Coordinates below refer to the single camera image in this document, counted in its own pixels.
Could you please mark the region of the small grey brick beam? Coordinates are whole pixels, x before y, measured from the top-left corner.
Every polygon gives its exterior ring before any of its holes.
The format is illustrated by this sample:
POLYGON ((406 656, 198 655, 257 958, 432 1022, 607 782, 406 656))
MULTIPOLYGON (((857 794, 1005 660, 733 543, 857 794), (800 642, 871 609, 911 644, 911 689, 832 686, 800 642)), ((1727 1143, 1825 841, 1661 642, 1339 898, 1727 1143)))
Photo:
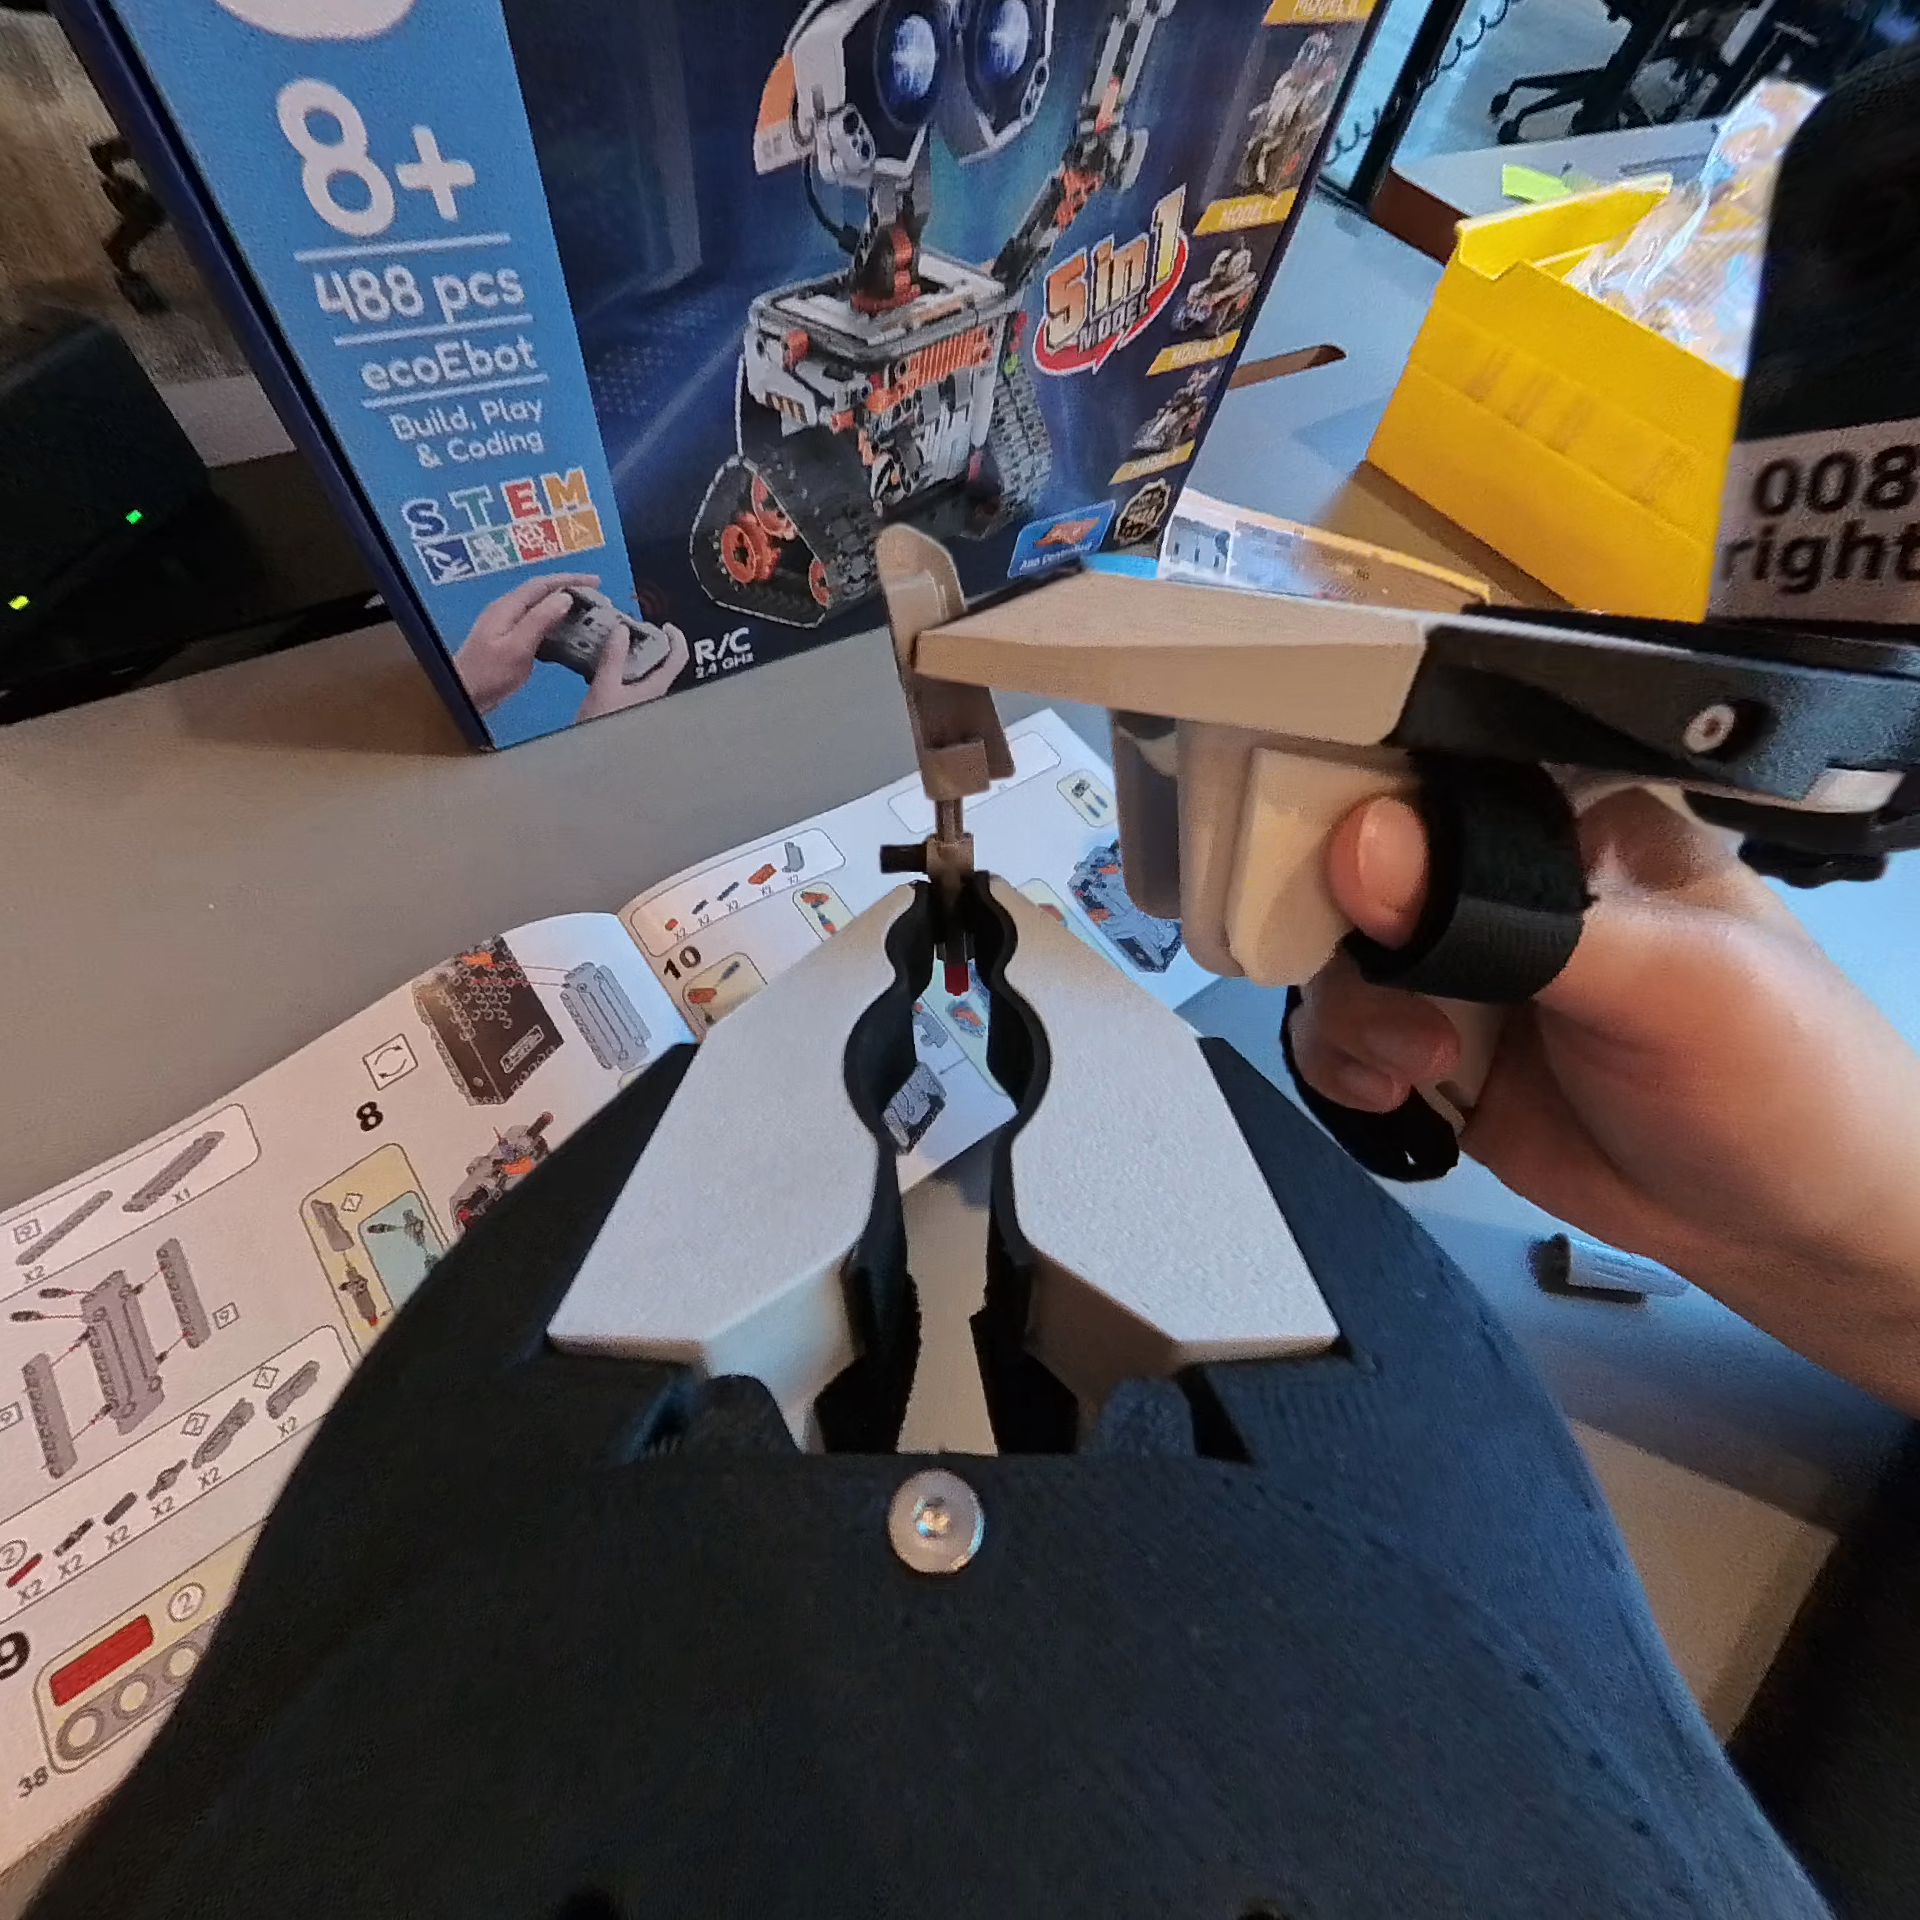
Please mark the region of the small grey brick beam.
POLYGON ((967 611, 955 563, 926 534, 891 523, 879 536, 877 564, 925 792, 935 803, 984 796, 1015 770, 994 699, 919 664, 921 639, 967 611))

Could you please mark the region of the yellow plastic bin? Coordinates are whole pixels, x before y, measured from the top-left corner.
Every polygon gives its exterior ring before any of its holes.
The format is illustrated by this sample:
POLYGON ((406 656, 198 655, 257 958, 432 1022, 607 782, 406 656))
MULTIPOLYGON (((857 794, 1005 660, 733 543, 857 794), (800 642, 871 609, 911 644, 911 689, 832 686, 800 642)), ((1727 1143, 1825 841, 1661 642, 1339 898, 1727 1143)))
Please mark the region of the yellow plastic bin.
POLYGON ((1575 609, 1701 617, 1742 376, 1574 286, 1669 199, 1619 184, 1456 230, 1369 462, 1575 609))

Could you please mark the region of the open instruction booklet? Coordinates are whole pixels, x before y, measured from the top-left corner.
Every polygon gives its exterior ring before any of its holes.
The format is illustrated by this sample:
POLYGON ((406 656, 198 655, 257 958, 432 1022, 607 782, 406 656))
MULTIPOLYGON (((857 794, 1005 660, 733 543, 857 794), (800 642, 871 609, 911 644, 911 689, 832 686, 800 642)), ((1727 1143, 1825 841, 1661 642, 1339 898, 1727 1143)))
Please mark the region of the open instruction booklet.
POLYGON ((495 930, 6 1215, 6 1898, 154 1739, 309 1428, 450 1243, 931 831, 907 777, 495 930))

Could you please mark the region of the grey desk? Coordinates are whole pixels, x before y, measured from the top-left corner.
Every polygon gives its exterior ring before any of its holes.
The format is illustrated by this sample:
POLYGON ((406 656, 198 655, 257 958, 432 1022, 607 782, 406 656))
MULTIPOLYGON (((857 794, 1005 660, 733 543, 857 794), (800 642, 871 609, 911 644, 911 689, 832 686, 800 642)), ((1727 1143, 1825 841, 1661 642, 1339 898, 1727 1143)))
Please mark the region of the grey desk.
MULTIPOLYGON (((391 627, 6 729, 6 1206, 249 1081, 470 938, 610 911, 912 769, 888 639, 471 753, 391 627)), ((1407 1191, 1574 1418, 1736 1730, 1905 1418, 1701 1291, 1543 1295, 1478 1167, 1407 1191)))

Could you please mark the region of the brown wooden table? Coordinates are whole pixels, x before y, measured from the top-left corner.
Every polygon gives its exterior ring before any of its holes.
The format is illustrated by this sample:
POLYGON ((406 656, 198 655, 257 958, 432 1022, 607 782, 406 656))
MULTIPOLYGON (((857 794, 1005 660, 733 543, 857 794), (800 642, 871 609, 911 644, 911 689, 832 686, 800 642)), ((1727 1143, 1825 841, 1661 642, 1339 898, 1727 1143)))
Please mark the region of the brown wooden table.
POLYGON ((1574 194, 1655 177, 1680 184, 1698 177, 1719 127, 1719 120, 1705 118, 1419 161, 1400 159, 1381 180, 1369 212, 1376 226, 1445 265, 1462 222, 1522 209, 1499 194, 1499 172, 1506 162, 1562 174, 1574 185, 1574 194))

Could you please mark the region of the sticker sheet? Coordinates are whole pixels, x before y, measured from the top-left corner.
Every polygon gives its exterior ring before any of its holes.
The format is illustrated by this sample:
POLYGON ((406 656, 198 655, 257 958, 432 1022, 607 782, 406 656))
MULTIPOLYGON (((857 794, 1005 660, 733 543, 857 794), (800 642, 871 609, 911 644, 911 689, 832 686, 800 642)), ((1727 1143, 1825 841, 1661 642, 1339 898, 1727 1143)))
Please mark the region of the sticker sheet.
POLYGON ((1458 614, 1494 604, 1489 583, 1453 568, 1192 489, 1169 516, 1160 577, 1358 609, 1458 614))

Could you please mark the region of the small white brick piece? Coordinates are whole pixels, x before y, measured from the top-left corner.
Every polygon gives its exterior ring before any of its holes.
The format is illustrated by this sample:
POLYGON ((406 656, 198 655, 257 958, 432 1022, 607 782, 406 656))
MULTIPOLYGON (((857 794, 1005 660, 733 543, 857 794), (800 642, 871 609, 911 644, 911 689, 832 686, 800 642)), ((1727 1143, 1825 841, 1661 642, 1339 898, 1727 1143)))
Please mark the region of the small white brick piece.
POLYGON ((1527 1250, 1527 1272, 1552 1296, 1609 1306, 1645 1306, 1689 1295, 1689 1283, 1669 1267, 1571 1233, 1537 1239, 1527 1250))

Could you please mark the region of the blue robot kit box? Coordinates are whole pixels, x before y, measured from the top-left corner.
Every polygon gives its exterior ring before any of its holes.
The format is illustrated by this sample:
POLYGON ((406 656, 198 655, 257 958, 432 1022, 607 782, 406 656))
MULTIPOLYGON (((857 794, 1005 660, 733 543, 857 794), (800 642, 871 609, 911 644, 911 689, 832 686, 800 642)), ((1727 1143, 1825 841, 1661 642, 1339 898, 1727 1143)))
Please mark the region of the blue robot kit box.
POLYGON ((55 4, 511 748, 1162 540, 1375 4, 55 4))

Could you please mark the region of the clear plastic bag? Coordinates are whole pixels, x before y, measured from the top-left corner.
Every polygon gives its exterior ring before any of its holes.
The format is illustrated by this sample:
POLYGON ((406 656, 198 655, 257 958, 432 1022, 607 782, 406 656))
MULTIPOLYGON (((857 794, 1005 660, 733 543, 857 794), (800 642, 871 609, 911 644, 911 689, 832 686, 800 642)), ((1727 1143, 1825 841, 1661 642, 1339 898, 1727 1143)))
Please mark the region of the clear plastic bag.
POLYGON ((1753 336, 1770 207, 1785 152, 1822 103, 1765 80, 1719 123, 1698 177, 1674 185, 1619 240, 1584 255, 1569 289, 1742 378, 1753 336))

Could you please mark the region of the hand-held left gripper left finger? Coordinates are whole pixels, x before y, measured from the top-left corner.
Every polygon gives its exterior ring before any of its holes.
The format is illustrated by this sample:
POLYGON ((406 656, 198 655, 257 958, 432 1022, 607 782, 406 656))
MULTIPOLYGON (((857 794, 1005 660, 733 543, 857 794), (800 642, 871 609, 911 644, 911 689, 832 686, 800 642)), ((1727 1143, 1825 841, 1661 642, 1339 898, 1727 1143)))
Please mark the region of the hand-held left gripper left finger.
POLYGON ((888 1104, 919 1066, 928 888, 897 888, 696 1049, 552 1340, 745 1376, 830 1452, 895 1455, 921 1355, 888 1104))

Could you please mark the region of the person's right hand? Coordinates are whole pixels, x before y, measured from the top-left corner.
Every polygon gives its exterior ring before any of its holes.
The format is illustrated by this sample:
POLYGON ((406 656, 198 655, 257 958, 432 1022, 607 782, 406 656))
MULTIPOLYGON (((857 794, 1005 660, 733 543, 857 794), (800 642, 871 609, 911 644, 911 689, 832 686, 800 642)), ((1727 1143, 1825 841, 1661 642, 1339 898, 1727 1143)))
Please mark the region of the person's right hand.
POLYGON ((1462 1148, 1571 1227, 1918 1414, 1918 1060, 1761 875, 1649 792, 1578 824, 1592 905, 1462 1148))

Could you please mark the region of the black office chair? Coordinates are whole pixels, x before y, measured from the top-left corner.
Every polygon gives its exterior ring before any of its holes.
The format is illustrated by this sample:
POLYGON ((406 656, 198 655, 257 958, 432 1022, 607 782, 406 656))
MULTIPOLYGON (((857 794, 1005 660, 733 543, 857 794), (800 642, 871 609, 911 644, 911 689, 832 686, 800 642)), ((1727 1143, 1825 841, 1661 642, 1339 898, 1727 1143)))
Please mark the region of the black office chair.
POLYGON ((1658 129, 1733 111, 1765 80, 1831 90, 1857 67, 1913 47, 1917 3, 1608 3, 1624 25, 1598 67, 1515 79, 1490 105, 1495 143, 1571 111, 1569 136, 1658 129))

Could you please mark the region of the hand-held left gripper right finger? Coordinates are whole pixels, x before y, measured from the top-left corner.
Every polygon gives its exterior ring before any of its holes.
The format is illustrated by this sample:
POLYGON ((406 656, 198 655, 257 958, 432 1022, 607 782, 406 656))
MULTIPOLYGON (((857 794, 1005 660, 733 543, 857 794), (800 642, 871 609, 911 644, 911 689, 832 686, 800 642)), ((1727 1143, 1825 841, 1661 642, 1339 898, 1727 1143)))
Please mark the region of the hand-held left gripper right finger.
POLYGON ((1002 1455, 1069 1455, 1113 1392, 1331 1355, 1339 1331, 1194 1028, 1005 881, 990 990, 990 1275, 973 1337, 1002 1455))

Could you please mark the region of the black electronic box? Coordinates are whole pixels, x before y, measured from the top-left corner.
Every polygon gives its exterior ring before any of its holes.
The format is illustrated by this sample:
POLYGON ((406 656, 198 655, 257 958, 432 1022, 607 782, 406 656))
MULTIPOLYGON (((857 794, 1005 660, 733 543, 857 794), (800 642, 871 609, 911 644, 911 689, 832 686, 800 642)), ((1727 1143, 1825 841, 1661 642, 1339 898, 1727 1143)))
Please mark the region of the black electronic box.
POLYGON ((147 664, 209 468, 126 338, 37 310, 3 328, 6 723, 147 664))

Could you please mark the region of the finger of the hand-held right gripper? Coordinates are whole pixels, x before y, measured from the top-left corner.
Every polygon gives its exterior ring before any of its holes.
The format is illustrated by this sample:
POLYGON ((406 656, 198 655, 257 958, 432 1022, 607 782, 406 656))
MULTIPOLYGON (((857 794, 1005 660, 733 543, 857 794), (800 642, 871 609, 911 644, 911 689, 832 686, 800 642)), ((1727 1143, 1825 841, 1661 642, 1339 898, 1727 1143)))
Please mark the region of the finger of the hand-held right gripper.
POLYGON ((1005 600, 912 642, 935 679, 1375 748, 1439 615, 1315 600, 1005 600))

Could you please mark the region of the small grey pin connector piece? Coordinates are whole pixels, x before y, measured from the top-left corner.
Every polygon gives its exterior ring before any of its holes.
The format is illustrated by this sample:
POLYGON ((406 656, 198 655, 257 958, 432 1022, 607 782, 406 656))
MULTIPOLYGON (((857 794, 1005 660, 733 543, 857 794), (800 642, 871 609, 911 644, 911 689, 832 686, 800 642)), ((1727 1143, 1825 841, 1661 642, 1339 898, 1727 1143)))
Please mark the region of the small grey pin connector piece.
POLYGON ((979 944, 987 927, 976 884, 975 838, 965 803, 935 800, 934 831, 919 844, 881 847, 882 874, 917 874, 931 892, 934 943, 942 958, 944 995, 962 999, 975 988, 979 944))

